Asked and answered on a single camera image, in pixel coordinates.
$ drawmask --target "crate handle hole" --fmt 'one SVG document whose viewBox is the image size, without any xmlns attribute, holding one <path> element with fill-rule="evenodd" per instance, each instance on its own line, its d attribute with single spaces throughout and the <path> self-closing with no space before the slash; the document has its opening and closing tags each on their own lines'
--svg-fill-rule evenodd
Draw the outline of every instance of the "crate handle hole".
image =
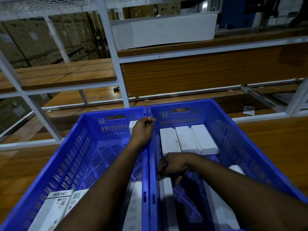
<svg viewBox="0 0 308 231">
<path fill-rule="evenodd" d="M 181 108 L 181 109 L 172 109 L 171 113 L 182 113 L 182 112 L 189 112 L 189 111 L 190 111 L 190 108 L 187 107 L 187 108 Z"/>
<path fill-rule="evenodd" d="M 108 120 L 116 120 L 116 119 L 124 119 L 125 118 L 125 114 L 123 115 L 115 115 L 115 116 L 108 116 L 107 119 Z"/>
</svg>

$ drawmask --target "crate rim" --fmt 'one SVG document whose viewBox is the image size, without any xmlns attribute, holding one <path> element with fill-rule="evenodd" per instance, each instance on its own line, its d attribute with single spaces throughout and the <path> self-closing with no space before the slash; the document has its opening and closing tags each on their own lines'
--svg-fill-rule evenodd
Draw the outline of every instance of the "crate rim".
<svg viewBox="0 0 308 231">
<path fill-rule="evenodd" d="M 193 101 L 183 101 L 183 102 L 174 102 L 174 103 L 167 103 L 167 104 L 156 104 L 156 105 L 149 105 L 148 106 L 148 114 L 150 113 L 150 117 L 152 117 L 152 111 L 151 108 L 152 107 L 159 107 L 159 106 L 169 106 L 169 105 L 175 105 L 175 104 L 186 104 L 186 103 L 198 103 L 200 101 L 209 101 L 209 102 L 213 102 L 213 104 L 215 106 L 218 107 L 218 109 L 220 111 L 222 111 L 223 113 L 225 113 L 225 111 L 217 104 L 217 102 L 214 99 L 200 99 L 200 100 L 193 100 Z M 226 114 L 226 118 L 228 121 L 230 121 L 230 123 L 237 128 L 237 130 L 239 131 L 239 134 L 248 141 L 248 144 L 250 144 L 260 155 L 260 157 L 264 160 L 264 162 L 273 170 L 275 171 L 275 173 L 280 177 L 280 179 L 282 179 L 287 186 L 289 186 L 291 188 L 291 190 L 293 190 L 293 192 L 298 196 L 298 198 L 305 202 L 308 203 L 308 198 L 305 196 L 305 194 L 298 189 L 291 181 L 290 179 L 287 178 L 286 175 L 284 175 L 280 169 L 278 169 L 278 167 L 263 153 L 263 151 L 245 134 L 245 132 L 232 120 L 231 117 L 229 117 L 229 115 Z"/>
<path fill-rule="evenodd" d="M 138 106 L 138 107 L 132 107 L 129 109 L 141 109 L 143 108 L 145 111 L 145 114 L 147 115 L 147 107 L 146 106 Z M 17 202 L 17 204 L 12 208 L 12 210 L 10 211 L 10 213 L 6 216 L 5 220 L 2 222 L 1 226 L 0 226 L 0 231 L 3 231 L 6 229 L 7 225 L 10 223 L 11 218 L 15 215 L 15 213 L 21 208 L 22 204 L 25 202 L 25 200 L 31 195 L 32 190 L 35 188 L 36 184 L 40 181 L 40 179 L 42 178 L 42 176 L 44 175 L 44 173 L 48 170 L 49 166 L 52 164 L 53 160 L 59 155 L 59 152 L 61 150 L 61 148 L 64 146 L 64 144 L 67 143 L 67 141 L 70 139 L 72 133 L 74 132 L 74 130 L 77 128 L 77 125 L 79 124 L 79 122 L 85 117 L 87 116 L 87 114 L 91 114 L 91 113 L 98 113 L 98 112 L 113 112 L 113 111 L 120 111 L 120 110 L 127 110 L 127 108 L 124 109 L 111 109 L 111 110 L 101 110 L 101 111 L 93 111 L 93 112 L 87 112 L 87 113 L 83 113 L 80 115 L 80 117 L 78 118 L 77 122 L 74 124 L 74 126 L 71 128 L 70 132 L 68 133 L 68 135 L 64 138 L 64 140 L 62 141 L 62 143 L 59 145 L 59 147 L 56 149 L 56 151 L 54 152 L 54 154 L 50 157 L 50 159 L 48 160 L 48 162 L 46 163 L 46 165 L 43 167 L 43 169 L 39 172 L 39 174 L 37 175 L 37 177 L 34 179 L 34 181 L 31 183 L 31 185 L 28 187 L 28 189 L 25 191 L 25 193 L 22 195 L 22 197 L 19 199 L 19 201 Z"/>
</svg>

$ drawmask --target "blue plastic crate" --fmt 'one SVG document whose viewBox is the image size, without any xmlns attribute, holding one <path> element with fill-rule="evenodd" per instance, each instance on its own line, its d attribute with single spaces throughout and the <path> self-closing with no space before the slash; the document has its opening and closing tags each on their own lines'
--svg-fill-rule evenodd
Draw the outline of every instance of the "blue plastic crate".
<svg viewBox="0 0 308 231">
<path fill-rule="evenodd" d="M 162 227 L 157 171 L 162 157 L 160 128 L 204 124 L 220 149 L 220 154 L 205 157 L 226 167 L 240 165 L 247 176 L 308 202 L 305 195 L 279 171 L 214 100 L 148 106 L 148 116 L 157 119 L 150 143 L 151 231 L 160 230 Z M 179 229 L 214 230 L 202 178 L 197 173 L 186 172 L 186 177 L 180 184 L 172 187 Z M 246 229 L 245 224 L 240 222 L 240 225 L 242 229 Z"/>
<path fill-rule="evenodd" d="M 52 191 L 90 188 L 130 139 L 129 122 L 147 115 L 146 107 L 85 113 L 58 147 L 0 230 L 28 230 Z M 131 181 L 142 180 L 142 228 L 149 230 L 148 148 L 137 157 Z"/>
</svg>

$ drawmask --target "person's left arm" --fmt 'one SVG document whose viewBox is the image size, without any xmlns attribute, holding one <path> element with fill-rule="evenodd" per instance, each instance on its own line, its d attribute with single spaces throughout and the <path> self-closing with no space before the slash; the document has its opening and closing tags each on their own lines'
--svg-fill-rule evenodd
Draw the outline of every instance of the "person's left arm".
<svg viewBox="0 0 308 231">
<path fill-rule="evenodd" d="M 112 165 L 61 221 L 55 231 L 107 230 L 118 217 L 137 155 L 152 136 L 154 118 L 144 117 L 133 128 L 131 139 Z"/>
</svg>

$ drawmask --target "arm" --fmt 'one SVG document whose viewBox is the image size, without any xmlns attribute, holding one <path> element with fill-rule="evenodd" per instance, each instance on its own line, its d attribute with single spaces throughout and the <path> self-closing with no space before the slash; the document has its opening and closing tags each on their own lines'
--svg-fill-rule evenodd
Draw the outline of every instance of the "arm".
<svg viewBox="0 0 308 231">
<path fill-rule="evenodd" d="M 109 229 L 118 218 L 136 157 L 151 139 L 154 118 L 141 118 L 133 128 L 131 139 L 112 165 L 97 180 L 79 203 L 61 221 L 56 231 Z"/>
<path fill-rule="evenodd" d="M 185 170 L 200 174 L 251 230 L 308 229 L 307 204 L 201 155 L 169 153 L 159 165 L 162 177 Z"/>
</svg>

